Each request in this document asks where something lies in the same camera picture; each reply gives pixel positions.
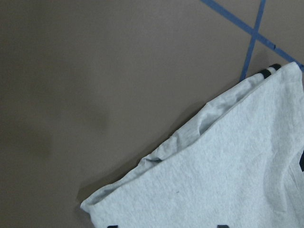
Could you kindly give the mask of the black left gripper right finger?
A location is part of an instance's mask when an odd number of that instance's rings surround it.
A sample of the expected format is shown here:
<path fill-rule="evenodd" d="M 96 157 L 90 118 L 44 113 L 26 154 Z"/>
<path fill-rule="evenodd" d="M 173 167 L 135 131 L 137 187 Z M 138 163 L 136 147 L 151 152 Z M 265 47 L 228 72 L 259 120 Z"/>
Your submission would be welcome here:
<path fill-rule="evenodd" d="M 217 225 L 217 228 L 229 228 L 229 226 L 226 224 L 219 224 Z"/>

